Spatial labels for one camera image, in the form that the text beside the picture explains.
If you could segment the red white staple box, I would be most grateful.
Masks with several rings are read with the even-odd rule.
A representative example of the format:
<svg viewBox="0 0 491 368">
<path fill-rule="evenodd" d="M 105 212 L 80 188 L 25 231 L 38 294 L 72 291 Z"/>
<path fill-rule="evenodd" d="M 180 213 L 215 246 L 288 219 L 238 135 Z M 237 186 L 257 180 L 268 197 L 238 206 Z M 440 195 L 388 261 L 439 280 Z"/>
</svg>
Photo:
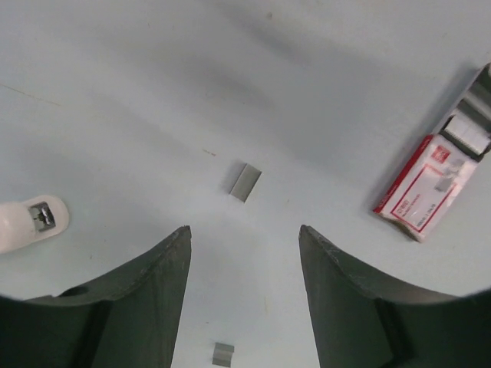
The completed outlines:
<svg viewBox="0 0 491 368">
<path fill-rule="evenodd" d="M 490 151 L 490 66 L 466 85 L 374 207 L 374 214 L 422 242 Z"/>
</svg>

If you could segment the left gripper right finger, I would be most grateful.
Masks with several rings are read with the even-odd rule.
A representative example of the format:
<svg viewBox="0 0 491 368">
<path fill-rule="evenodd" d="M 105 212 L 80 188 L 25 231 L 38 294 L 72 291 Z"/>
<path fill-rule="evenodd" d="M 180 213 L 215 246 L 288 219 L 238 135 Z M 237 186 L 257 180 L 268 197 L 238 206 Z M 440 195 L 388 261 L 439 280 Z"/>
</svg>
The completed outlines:
<svg viewBox="0 0 491 368">
<path fill-rule="evenodd" d="M 322 367 L 488 367 L 490 292 L 457 297 L 409 284 L 299 231 Z"/>
</svg>

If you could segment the white stapler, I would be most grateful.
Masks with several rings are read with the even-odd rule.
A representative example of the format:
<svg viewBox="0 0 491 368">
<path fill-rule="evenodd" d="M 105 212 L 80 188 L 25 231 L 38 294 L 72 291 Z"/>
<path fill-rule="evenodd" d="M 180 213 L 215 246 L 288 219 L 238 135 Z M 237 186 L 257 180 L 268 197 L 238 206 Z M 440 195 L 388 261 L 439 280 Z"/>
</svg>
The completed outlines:
<svg viewBox="0 0 491 368">
<path fill-rule="evenodd" d="M 61 234 L 70 221 L 68 207 L 56 196 L 1 204 L 1 253 L 9 253 Z"/>
</svg>

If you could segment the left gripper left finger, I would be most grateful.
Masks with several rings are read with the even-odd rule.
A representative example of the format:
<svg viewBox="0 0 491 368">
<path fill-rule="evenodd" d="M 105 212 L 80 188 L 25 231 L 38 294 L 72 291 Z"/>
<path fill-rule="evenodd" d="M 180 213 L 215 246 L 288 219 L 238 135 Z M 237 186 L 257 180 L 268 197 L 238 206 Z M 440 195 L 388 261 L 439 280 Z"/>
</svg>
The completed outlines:
<svg viewBox="0 0 491 368">
<path fill-rule="evenodd" d="M 62 294 L 1 298 L 3 367 L 169 367 L 191 261 L 191 228 Z"/>
</svg>

